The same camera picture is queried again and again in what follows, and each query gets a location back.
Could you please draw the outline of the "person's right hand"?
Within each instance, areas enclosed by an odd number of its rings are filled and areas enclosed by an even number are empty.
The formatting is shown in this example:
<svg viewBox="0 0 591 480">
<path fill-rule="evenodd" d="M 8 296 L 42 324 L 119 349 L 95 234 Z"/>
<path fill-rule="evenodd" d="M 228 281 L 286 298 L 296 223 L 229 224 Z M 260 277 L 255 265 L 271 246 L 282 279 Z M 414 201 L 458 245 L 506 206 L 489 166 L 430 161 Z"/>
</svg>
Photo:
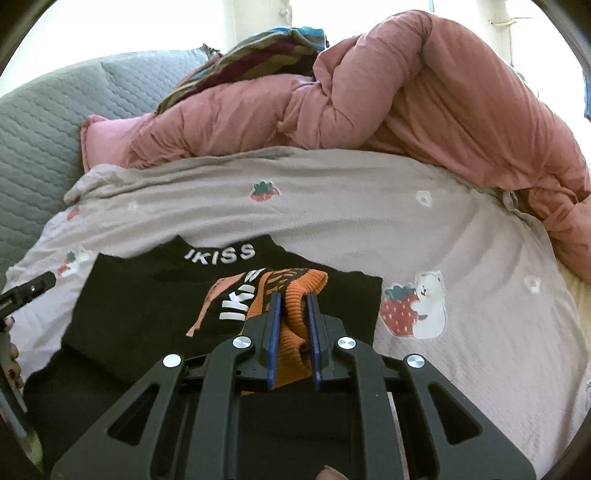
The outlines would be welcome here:
<svg viewBox="0 0 591 480">
<path fill-rule="evenodd" d="M 322 468 L 322 471 L 318 473 L 317 477 L 315 477 L 315 480 L 349 480 L 349 478 L 339 472 L 339 470 L 329 465 L 325 465 Z"/>
</svg>

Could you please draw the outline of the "person's left hand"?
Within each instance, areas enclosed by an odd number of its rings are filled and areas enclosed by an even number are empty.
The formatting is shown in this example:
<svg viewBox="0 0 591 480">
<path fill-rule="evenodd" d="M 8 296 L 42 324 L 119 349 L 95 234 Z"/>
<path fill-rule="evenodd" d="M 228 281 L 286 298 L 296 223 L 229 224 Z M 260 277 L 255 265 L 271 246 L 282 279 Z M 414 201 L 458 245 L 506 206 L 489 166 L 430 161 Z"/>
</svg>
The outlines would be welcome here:
<svg viewBox="0 0 591 480">
<path fill-rule="evenodd" d="M 9 334 L 9 331 L 12 329 L 14 325 L 14 318 L 12 316 L 6 317 L 4 320 L 4 333 Z M 13 387 L 17 390 L 21 390 L 24 386 L 24 381 L 22 379 L 21 373 L 22 369 L 17 361 L 19 357 L 19 350 L 12 341 L 9 341 L 9 364 L 4 369 L 5 373 L 8 375 L 10 382 Z"/>
</svg>

